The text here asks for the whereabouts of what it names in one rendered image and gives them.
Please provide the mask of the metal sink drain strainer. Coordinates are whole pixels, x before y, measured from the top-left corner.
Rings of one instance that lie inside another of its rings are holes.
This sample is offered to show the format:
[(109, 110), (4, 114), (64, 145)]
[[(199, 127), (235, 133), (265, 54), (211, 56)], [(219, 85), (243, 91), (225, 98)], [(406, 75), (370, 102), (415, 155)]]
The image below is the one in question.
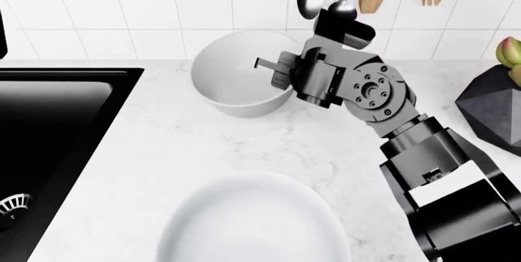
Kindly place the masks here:
[(0, 201), (0, 232), (13, 229), (31, 208), (33, 196), (15, 194)]

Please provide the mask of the green succulent plant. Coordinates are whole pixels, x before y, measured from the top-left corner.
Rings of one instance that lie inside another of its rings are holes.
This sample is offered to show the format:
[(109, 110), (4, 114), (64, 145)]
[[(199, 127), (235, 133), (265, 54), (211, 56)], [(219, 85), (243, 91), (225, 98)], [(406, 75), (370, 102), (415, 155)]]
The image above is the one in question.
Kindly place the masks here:
[(510, 69), (508, 75), (521, 88), (521, 41), (514, 37), (503, 39), (496, 48), (496, 58)]

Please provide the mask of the black faucet part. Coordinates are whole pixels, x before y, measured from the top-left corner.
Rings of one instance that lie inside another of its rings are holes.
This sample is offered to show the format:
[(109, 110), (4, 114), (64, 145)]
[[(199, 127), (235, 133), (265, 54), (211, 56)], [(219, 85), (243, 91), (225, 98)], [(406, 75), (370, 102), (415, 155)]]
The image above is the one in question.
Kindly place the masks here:
[(0, 12), (0, 59), (4, 59), (4, 57), (7, 55), (7, 52), (7, 39), (3, 24), (2, 13)]

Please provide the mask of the small white bowl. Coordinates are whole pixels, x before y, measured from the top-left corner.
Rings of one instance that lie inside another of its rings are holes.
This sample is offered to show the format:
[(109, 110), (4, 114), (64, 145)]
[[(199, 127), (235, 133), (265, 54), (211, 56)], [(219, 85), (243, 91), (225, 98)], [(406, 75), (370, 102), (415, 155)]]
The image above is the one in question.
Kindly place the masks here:
[(279, 32), (234, 32), (195, 56), (190, 78), (195, 90), (218, 111), (238, 118), (261, 117), (282, 107), (293, 89), (273, 87), (273, 71), (256, 68), (256, 59), (276, 62), (282, 51), (301, 50), (299, 42)]

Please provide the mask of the black kitchen sink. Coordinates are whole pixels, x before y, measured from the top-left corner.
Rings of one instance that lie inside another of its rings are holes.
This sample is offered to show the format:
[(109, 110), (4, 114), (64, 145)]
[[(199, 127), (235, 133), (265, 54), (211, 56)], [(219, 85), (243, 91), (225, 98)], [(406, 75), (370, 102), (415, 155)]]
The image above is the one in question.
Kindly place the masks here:
[(0, 68), (0, 201), (33, 196), (0, 232), (0, 262), (28, 262), (142, 68)]

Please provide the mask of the black geometric planter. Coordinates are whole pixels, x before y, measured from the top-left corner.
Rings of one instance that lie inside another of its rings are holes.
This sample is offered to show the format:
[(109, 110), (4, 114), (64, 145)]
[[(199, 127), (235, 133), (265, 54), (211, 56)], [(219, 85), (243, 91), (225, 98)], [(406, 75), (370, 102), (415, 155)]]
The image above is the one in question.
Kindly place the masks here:
[(521, 87), (498, 64), (474, 78), (455, 100), (476, 137), (521, 157)]

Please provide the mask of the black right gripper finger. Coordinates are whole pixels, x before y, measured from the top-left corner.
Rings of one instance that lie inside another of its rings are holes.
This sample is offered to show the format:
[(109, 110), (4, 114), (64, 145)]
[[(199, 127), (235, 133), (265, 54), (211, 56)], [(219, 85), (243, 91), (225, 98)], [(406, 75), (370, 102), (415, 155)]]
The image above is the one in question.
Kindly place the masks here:
[(257, 58), (254, 63), (254, 68), (263, 67), (273, 71), (290, 71), (295, 68), (300, 61), (301, 57), (299, 55), (282, 51), (278, 57), (278, 61), (275, 63), (266, 59)]
[(291, 88), (291, 69), (284, 71), (274, 71), (271, 79), (271, 85), (274, 88), (278, 88), (280, 90), (287, 90), (288, 88)]

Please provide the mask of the white plate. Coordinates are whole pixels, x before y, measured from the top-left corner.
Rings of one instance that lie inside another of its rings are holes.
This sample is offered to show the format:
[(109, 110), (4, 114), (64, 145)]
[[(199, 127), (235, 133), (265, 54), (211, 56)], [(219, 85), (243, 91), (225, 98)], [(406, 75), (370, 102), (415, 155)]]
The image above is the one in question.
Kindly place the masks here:
[(244, 171), (197, 189), (164, 227), (155, 262), (353, 262), (330, 205), (293, 178)]

